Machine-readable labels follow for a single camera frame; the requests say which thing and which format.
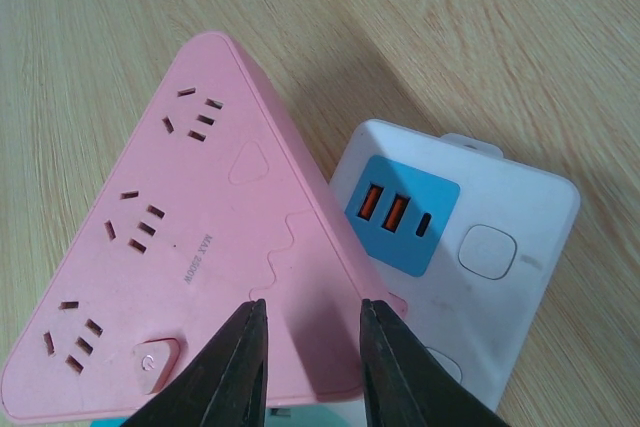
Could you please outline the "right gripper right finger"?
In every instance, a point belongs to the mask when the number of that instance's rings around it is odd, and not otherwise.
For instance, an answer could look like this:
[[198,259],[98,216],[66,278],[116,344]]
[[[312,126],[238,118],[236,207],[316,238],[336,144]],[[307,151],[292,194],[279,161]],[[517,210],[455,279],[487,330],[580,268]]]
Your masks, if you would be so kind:
[[369,426],[504,426],[439,364],[396,312],[365,299],[360,356]]

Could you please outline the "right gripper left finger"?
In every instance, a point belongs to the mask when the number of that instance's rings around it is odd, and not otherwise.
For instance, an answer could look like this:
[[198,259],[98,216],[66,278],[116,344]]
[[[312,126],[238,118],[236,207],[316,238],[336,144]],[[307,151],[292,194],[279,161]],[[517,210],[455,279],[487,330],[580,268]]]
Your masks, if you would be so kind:
[[268,378],[263,299],[242,303],[189,365],[126,426],[262,426]]

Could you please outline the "white power strip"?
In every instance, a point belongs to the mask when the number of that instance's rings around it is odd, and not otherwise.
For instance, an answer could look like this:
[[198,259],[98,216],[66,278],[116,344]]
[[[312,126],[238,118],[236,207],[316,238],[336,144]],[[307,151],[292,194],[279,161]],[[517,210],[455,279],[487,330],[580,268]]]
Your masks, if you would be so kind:
[[407,304],[408,327],[474,398],[496,408],[579,210],[568,180],[490,144],[368,120],[330,182],[364,249]]

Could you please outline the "pink triangular socket adapter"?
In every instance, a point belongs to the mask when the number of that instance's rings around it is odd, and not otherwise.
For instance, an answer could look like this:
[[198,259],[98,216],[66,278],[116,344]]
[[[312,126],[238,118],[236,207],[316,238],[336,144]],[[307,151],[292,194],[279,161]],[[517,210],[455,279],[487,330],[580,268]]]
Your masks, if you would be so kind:
[[267,403],[362,393],[359,317],[388,300],[269,79],[231,37],[177,53],[16,341],[18,424],[124,417],[264,300]]

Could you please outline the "blue socket adapter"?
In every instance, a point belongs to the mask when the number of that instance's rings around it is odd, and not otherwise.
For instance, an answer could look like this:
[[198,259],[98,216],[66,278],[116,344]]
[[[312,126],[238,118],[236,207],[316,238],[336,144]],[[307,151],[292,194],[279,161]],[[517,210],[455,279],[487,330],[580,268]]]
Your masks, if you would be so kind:
[[366,426],[362,399],[356,401],[267,407],[260,418],[236,416],[202,417],[195,409],[170,409],[168,412],[137,412],[128,418],[101,419],[91,426]]

